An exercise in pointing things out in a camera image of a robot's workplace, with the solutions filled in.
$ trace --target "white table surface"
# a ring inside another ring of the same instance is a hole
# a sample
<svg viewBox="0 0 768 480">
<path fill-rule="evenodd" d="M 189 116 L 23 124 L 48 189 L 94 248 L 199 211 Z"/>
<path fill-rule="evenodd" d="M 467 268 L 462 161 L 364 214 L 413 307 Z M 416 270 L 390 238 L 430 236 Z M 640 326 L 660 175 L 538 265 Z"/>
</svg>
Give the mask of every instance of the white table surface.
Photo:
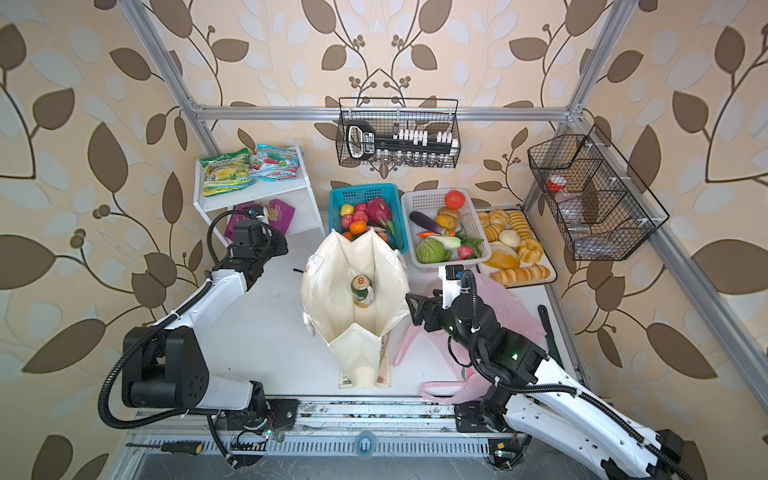
<svg viewBox="0 0 768 480">
<path fill-rule="evenodd" d="M 417 396 L 421 384 L 456 380 L 439 351 L 419 336 L 403 363 L 392 368 L 389 388 L 339 389 L 339 363 L 318 334 L 310 336 L 302 321 L 301 280 L 307 258 L 323 240 L 320 229 L 289 235 L 289 253 L 271 259 L 251 290 L 236 300 L 215 327 L 200 335 L 208 369 L 232 379 L 262 382 L 267 395 L 284 396 Z M 439 288 L 437 272 L 423 273 L 406 258 L 412 292 L 429 294 Z M 558 323 L 543 286 L 512 290 L 534 318 L 546 305 L 558 350 L 566 365 Z M 410 322 L 392 330 L 394 359 Z"/>
</svg>

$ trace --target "pink plastic bag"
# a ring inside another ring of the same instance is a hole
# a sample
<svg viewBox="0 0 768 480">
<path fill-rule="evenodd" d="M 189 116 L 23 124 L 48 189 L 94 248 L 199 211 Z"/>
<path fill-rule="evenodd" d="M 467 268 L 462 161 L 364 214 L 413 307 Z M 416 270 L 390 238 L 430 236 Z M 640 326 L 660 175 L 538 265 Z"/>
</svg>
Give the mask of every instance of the pink plastic bag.
<svg viewBox="0 0 768 480">
<path fill-rule="evenodd" d="M 513 332 L 520 333 L 541 348 L 547 349 L 544 327 L 541 326 L 541 323 L 538 320 L 528 313 L 518 297 L 512 295 L 509 290 L 505 289 L 501 284 L 491 280 L 489 276 L 481 273 L 475 274 L 475 281 L 478 287 L 478 295 L 486 305 L 494 310 L 496 319 L 503 327 L 506 327 Z M 397 357 L 395 357 L 395 366 L 399 365 L 405 358 L 408 349 L 417 335 L 427 335 L 429 341 L 435 344 L 442 354 L 445 363 L 454 372 L 457 379 L 455 382 L 424 383 L 419 392 L 421 397 L 432 402 L 456 404 L 477 399 L 488 391 L 488 387 L 491 386 L 491 383 L 482 378 L 482 376 L 480 376 L 473 368 L 467 369 L 465 374 L 466 380 L 461 380 L 462 367 L 451 358 L 448 352 L 448 334 L 443 330 L 427 333 L 424 330 L 424 326 L 414 326 L 411 324 L 405 339 L 402 341 L 400 350 L 397 352 Z M 464 364 L 469 363 L 469 354 L 463 346 L 453 342 L 451 349 L 459 362 Z M 462 389 L 449 397 L 437 397 L 426 392 L 427 389 L 431 388 L 456 386 L 460 386 Z"/>
</svg>

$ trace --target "eggplant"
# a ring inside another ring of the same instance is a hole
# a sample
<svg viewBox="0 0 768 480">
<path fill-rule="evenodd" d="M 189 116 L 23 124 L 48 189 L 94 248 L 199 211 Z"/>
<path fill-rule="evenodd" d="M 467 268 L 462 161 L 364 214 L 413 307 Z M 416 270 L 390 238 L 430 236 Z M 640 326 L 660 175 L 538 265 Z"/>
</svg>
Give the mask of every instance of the eggplant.
<svg viewBox="0 0 768 480">
<path fill-rule="evenodd" d="M 438 235 L 448 235 L 448 236 L 455 235 L 454 232 L 441 227 L 440 225 L 438 225 L 437 222 L 435 222 L 433 219 L 427 217 L 425 214 L 421 212 L 413 211 L 411 212 L 410 215 L 408 215 L 408 218 L 411 219 L 411 221 L 416 225 L 419 225 L 421 228 L 425 228 L 430 232 L 435 232 Z"/>
</svg>

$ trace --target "dragon fruit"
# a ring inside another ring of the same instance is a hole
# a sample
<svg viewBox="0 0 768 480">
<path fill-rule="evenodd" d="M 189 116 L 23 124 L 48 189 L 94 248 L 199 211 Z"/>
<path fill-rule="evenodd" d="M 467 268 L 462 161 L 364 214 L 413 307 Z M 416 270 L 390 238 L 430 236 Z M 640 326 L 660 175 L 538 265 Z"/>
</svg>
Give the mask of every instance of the dragon fruit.
<svg viewBox="0 0 768 480">
<path fill-rule="evenodd" d="M 386 228 L 390 236 L 395 236 L 395 224 L 392 223 L 392 211 L 386 202 L 376 197 L 368 202 L 368 218 Z"/>
</svg>

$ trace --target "screwdriver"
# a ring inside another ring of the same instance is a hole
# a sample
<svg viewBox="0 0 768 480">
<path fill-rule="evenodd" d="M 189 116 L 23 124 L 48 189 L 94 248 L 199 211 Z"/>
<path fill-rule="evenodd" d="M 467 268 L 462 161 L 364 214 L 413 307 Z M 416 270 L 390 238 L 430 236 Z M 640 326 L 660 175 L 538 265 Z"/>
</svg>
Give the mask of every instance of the screwdriver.
<svg viewBox="0 0 768 480">
<path fill-rule="evenodd" d="M 194 440 L 182 440 L 180 442 L 164 442 L 162 445 L 148 445 L 143 443 L 126 443 L 127 447 L 142 447 L 145 449 L 160 449 L 161 452 L 170 452 L 174 455 L 197 455 L 203 451 L 203 444 Z"/>
</svg>

